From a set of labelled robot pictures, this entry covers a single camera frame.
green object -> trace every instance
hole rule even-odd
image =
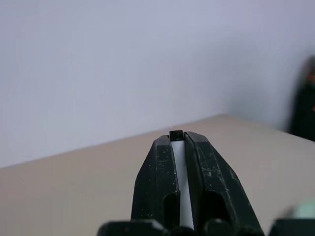
[[[315,219],[315,199],[311,199],[296,206],[293,211],[293,218]]]

beige table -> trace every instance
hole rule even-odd
[[[205,135],[238,175],[264,231],[315,197],[315,143],[229,116],[174,129]],[[129,219],[133,185],[152,132],[0,169],[1,236],[93,236]]]

black plastic part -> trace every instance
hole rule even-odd
[[[117,221],[102,225],[97,236],[163,236],[166,232],[155,221]]]
[[[179,227],[173,229],[168,236],[198,236],[198,234],[188,227]]]
[[[173,130],[169,132],[169,139],[173,141],[182,141],[184,140],[184,134],[182,130]]]
[[[179,226],[180,191],[169,138],[152,144],[134,185],[131,219],[155,219],[167,229]]]
[[[234,231],[250,229],[251,236],[263,231],[232,168],[202,135],[185,132],[185,152],[192,219],[201,235],[206,222],[220,219]]]
[[[203,229],[202,236],[234,236],[232,227],[224,220],[209,220]]]
[[[314,236],[314,219],[277,220],[271,228],[269,236]]]

white wall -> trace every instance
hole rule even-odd
[[[1,0],[0,166],[219,113],[283,127],[314,7]]]

black object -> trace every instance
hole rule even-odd
[[[181,227],[173,140],[185,141],[194,230]],[[232,168],[206,137],[171,131],[153,142],[135,182],[130,222],[108,222],[97,236],[263,236]],[[313,236],[315,220],[279,220],[270,236]]]
[[[293,109],[289,133],[315,141],[315,71],[299,89]]]

